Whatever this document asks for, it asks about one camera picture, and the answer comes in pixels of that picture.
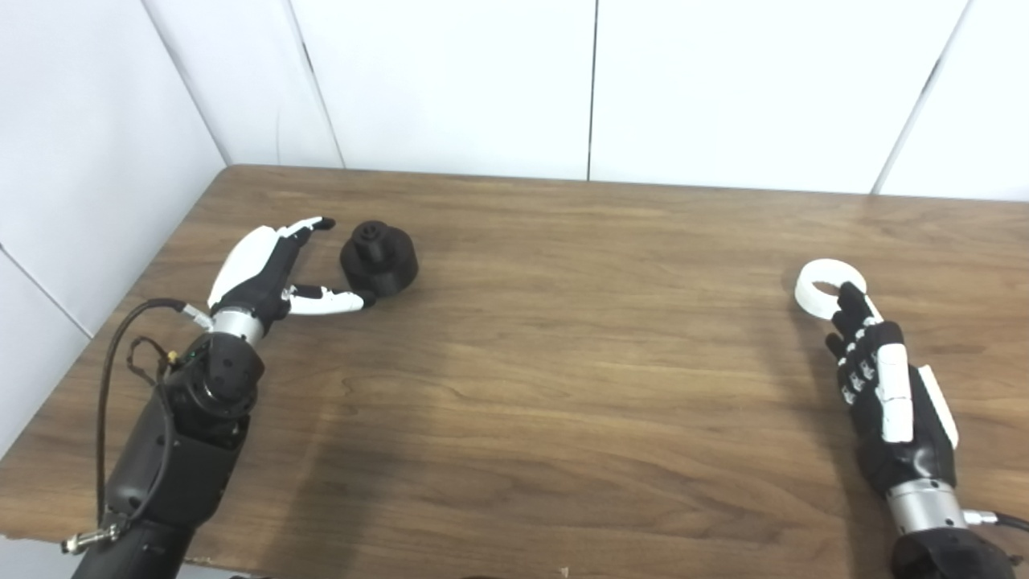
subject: fingertip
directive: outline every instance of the fingertip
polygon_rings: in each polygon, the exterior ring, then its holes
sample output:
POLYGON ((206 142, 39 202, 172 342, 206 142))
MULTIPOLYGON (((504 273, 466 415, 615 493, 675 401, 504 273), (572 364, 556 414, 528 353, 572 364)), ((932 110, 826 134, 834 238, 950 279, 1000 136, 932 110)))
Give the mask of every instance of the fingertip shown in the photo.
POLYGON ((374 292, 366 291, 366 289, 358 289, 354 294, 364 302, 364 306, 361 310, 368 310, 379 301, 379 297, 374 292))

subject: wooden table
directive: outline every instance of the wooden table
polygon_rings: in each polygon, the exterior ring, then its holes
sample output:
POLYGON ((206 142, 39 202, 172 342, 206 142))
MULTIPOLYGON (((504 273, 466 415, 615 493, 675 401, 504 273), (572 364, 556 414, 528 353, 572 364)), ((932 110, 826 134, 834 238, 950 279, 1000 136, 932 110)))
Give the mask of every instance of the wooden table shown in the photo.
MULTIPOLYGON (((821 256, 860 268, 932 364, 964 506, 1029 514, 1027 205, 235 167, 111 320, 203 304, 250 228, 315 214, 340 226, 296 280, 343 284, 340 247, 368 218, 411 232, 420 276, 260 345, 250 440, 196 560, 284 579, 886 577, 829 325, 791 297, 821 256)), ((111 330, 0 464, 0 533, 90 528, 111 330)), ((167 314, 135 330, 179 349, 197 332, 167 314)), ((146 396, 115 373, 110 457, 146 396)), ((1029 554, 1014 533, 991 537, 1029 554)))

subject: white finger segment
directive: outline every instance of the white finger segment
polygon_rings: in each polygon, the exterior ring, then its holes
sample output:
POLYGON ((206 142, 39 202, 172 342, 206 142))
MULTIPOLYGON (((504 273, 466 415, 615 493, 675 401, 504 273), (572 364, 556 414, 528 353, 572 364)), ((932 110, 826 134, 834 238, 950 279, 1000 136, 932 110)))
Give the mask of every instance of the white finger segment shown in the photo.
POLYGON ((357 312, 364 307, 364 300, 351 292, 333 293, 328 287, 321 288, 320 298, 289 297, 290 316, 328 316, 357 312))
POLYGON ((876 366, 879 373, 876 396, 883 405, 883 440, 911 442, 915 438, 915 409, 908 376, 908 349, 903 345, 880 347, 876 366))

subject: white wall panel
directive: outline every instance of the white wall panel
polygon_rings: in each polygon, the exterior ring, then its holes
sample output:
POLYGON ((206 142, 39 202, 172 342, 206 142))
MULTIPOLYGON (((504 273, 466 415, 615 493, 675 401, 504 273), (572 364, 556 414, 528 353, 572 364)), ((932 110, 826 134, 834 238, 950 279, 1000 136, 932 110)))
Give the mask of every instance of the white wall panel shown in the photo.
POLYGON ((88 341, 0 252, 0 458, 88 341))
POLYGON ((598 180, 868 192, 964 0, 600 0, 598 180))
POLYGON ((224 162, 139 2, 0 27, 0 243, 95 332, 224 162))
POLYGON ((229 164, 342 167, 288 0, 144 0, 229 164))
POLYGON ((1029 201, 1029 2, 972 0, 881 191, 1029 201))
POLYGON ((586 177, 594 0, 294 0, 349 168, 586 177))

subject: white ring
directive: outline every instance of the white ring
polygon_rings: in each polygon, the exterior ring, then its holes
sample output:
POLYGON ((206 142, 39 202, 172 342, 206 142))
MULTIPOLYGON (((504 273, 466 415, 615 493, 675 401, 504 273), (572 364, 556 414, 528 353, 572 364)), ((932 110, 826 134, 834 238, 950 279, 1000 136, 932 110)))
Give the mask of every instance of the white ring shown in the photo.
POLYGON ((815 283, 828 283, 833 287, 840 287, 848 281, 856 285, 861 293, 867 294, 868 285, 861 272, 853 265, 839 259, 815 259, 804 265, 801 275, 796 276, 793 297, 804 312, 815 318, 832 320, 832 315, 840 312, 837 296, 822 292, 815 283))

